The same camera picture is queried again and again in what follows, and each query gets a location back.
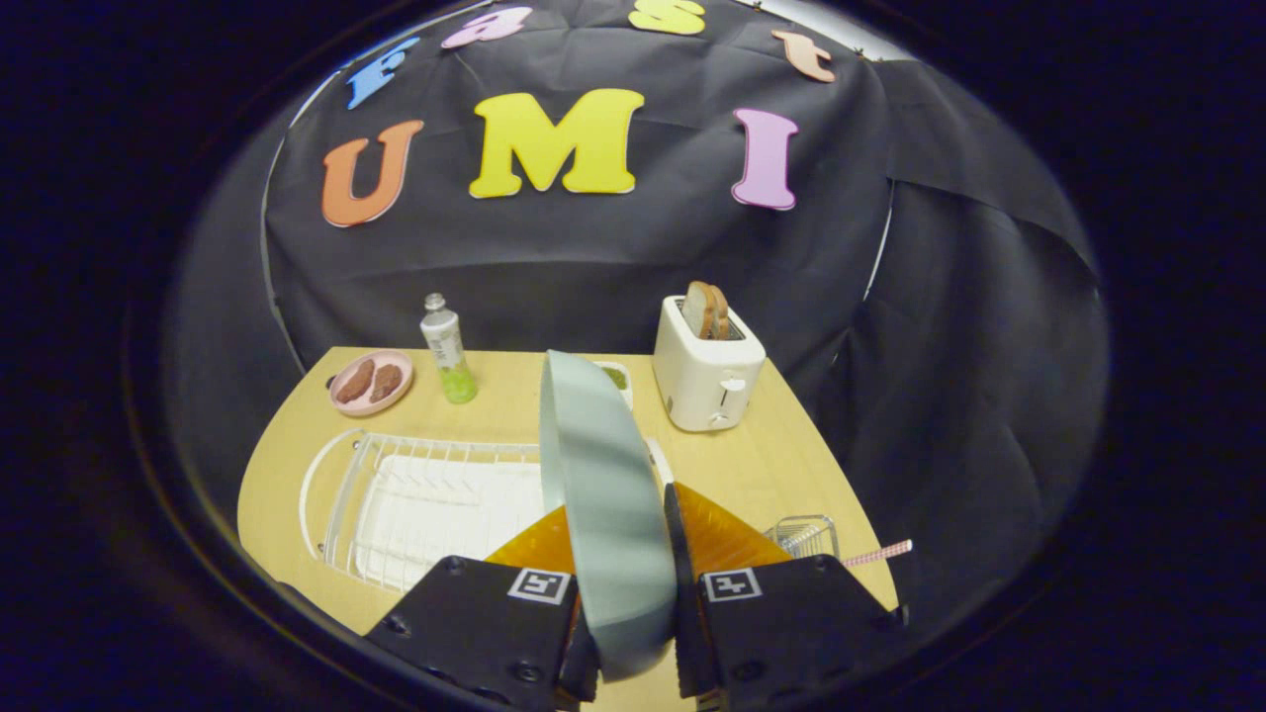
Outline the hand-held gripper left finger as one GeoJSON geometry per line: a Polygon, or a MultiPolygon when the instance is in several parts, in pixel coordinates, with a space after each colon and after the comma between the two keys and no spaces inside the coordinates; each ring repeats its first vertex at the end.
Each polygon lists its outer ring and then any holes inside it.
{"type": "Polygon", "coordinates": [[[517,711],[579,711],[598,693],[565,505],[484,560],[444,556],[366,633],[436,679],[517,711]]]}

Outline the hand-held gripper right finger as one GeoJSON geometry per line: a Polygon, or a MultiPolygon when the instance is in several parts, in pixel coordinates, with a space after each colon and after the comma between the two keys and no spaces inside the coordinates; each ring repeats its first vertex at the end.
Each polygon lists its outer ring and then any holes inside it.
{"type": "Polygon", "coordinates": [[[791,557],[680,483],[663,509],[677,560],[679,694],[699,711],[791,711],[874,675],[904,639],[887,608],[829,554],[791,557]]]}

